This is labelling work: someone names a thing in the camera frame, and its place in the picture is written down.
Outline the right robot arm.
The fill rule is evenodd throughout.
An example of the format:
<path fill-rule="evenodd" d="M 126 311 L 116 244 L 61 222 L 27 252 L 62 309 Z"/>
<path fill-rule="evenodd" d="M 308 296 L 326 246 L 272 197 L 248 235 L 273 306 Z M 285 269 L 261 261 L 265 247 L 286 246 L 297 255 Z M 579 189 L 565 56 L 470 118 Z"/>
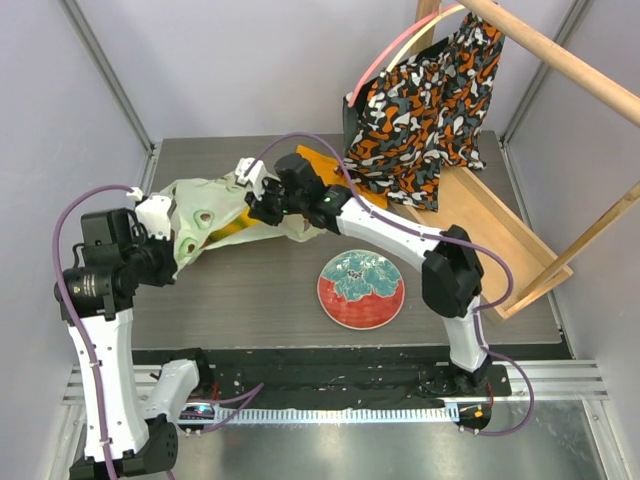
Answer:
<path fill-rule="evenodd" d="M 262 161 L 244 158 L 235 177 L 246 190 L 251 218 L 278 226 L 285 216 L 300 215 L 315 228 L 365 241 L 414 267 L 424 303 L 445 325 L 453 386 L 472 395 L 486 385 L 491 360 L 473 318 L 484 271 L 464 229 L 440 232 L 387 212 L 346 186 L 326 185 L 299 154 L 280 158 L 273 175 Z"/>

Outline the green avocado plastic bag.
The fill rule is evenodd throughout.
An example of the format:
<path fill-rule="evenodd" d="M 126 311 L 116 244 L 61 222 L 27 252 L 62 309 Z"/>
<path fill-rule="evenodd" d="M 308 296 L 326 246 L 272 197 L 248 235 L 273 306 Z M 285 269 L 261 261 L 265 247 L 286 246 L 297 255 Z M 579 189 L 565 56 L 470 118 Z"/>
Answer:
<path fill-rule="evenodd" d="M 208 250 L 278 237 L 302 243 L 322 233 L 301 215 L 294 214 L 286 216 L 278 226 L 270 226 L 258 220 L 257 225 L 240 233 L 239 243 L 201 249 L 211 232 L 226 226 L 243 211 L 247 210 L 249 213 L 244 201 L 246 193 L 245 188 L 235 184 L 235 175 L 232 173 L 214 180 L 179 179 L 155 193 L 168 196 L 173 201 L 171 241 L 176 263 L 174 279 Z"/>

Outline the yellow fake mango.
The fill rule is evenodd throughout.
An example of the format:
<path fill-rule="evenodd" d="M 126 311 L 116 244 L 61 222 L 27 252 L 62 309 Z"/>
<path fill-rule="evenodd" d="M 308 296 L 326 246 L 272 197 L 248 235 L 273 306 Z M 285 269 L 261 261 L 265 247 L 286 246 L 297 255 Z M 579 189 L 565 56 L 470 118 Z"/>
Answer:
<path fill-rule="evenodd" d="M 240 233 L 258 223 L 259 221 L 250 218 L 248 211 L 245 210 L 226 226 L 211 232 L 202 244 L 201 249 L 213 249 L 239 243 Z"/>

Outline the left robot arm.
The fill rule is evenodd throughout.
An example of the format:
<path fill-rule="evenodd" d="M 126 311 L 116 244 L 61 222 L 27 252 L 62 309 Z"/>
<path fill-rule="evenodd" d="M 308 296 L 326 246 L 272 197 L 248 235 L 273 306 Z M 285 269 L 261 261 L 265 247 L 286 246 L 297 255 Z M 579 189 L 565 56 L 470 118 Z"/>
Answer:
<path fill-rule="evenodd" d="M 83 455 L 72 479 L 136 477 L 171 470 L 177 423 L 188 397 L 205 397 L 213 375 L 199 348 L 168 354 L 146 400 L 137 389 L 131 350 L 133 299 L 141 285 L 172 283 L 166 240 L 146 234 L 126 208 L 85 214 L 74 265 L 54 295 L 80 362 L 86 408 Z"/>

